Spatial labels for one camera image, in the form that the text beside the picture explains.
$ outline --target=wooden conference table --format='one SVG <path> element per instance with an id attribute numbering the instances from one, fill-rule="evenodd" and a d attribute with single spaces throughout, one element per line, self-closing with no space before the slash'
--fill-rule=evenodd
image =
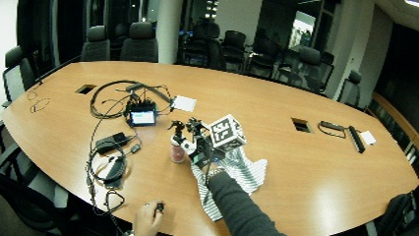
<path id="1" fill-rule="evenodd" d="M 348 106 L 303 90 L 219 71 L 185 66 L 131 63 L 74 63 L 48 76 L 32 90 L 49 105 L 36 113 L 24 94 L 4 111 L 13 139 L 52 179 L 87 203 L 85 163 L 91 133 L 98 123 L 89 112 L 95 89 L 117 80 L 135 80 L 149 86 L 166 85 L 171 95 L 197 100 L 193 113 L 174 110 L 159 116 L 153 127 L 135 128 L 142 149 L 127 156 L 127 173 L 118 192 L 125 206 L 115 216 L 133 222 L 135 209 L 151 199 L 166 202 L 161 232 L 171 235 L 228 235 L 223 220 L 211 222 L 203 212 L 190 162 L 171 162 L 171 120 L 190 117 L 211 123 L 226 114 L 239 121 L 247 139 L 250 160 L 267 159 L 264 184 L 251 199 L 288 235 L 330 235 L 380 216 L 392 197 L 417 186 L 415 172 L 379 121 Z M 77 92 L 83 86 L 93 90 Z M 126 94 L 118 84 L 97 97 L 97 108 Z M 165 101 L 146 94 L 165 107 Z M 307 122 L 311 133 L 294 127 Z M 316 128 L 328 121 L 371 131 L 376 144 L 358 153 L 350 138 L 324 135 Z M 118 132 L 133 134 L 122 117 L 102 121 L 94 140 Z M 97 201 L 106 190 L 98 187 Z"/>

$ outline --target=striped cloth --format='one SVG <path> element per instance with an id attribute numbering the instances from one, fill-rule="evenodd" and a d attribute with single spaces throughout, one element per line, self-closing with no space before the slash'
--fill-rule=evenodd
<path id="1" fill-rule="evenodd" d="M 238 185 L 248 195 L 263 184 L 267 160 L 260 159 L 251 162 L 246 158 L 242 147 L 231 150 L 226 154 L 224 159 L 218 162 L 218 165 L 223 167 L 228 176 L 235 179 Z M 222 215 L 214 204 L 211 193 L 206 186 L 206 174 L 195 164 L 191 164 L 191 169 L 198 180 L 202 207 L 211 221 L 218 221 L 222 219 Z"/>

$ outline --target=remote control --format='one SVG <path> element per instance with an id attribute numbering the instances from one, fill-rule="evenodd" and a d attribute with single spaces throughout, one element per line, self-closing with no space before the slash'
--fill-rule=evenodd
<path id="1" fill-rule="evenodd" d="M 355 130 L 355 128 L 352 126 L 350 126 L 350 134 L 351 134 L 351 137 L 352 137 L 352 141 L 354 141 L 354 144 L 355 144 L 356 151 L 359 153 L 363 153 L 364 150 L 365 150 L 365 147 L 363 145 L 361 139 L 359 138 L 356 130 Z"/>

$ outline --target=power adapter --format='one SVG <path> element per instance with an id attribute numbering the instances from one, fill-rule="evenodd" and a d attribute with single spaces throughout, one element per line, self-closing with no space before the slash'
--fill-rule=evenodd
<path id="1" fill-rule="evenodd" d="M 105 154 L 107 151 L 117 149 L 127 144 L 126 135 L 119 132 L 95 142 L 95 150 L 98 154 Z"/>

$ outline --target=white paper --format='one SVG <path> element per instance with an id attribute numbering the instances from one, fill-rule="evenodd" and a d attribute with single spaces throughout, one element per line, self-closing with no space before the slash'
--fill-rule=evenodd
<path id="1" fill-rule="evenodd" d="M 175 96 L 175 99 L 173 101 L 173 108 L 193 112 L 195 104 L 197 104 L 195 99 L 178 95 Z"/>
<path id="2" fill-rule="evenodd" d="M 367 145 L 372 145 L 376 143 L 376 138 L 372 136 L 369 131 L 364 131 L 361 133 L 361 137 Z"/>

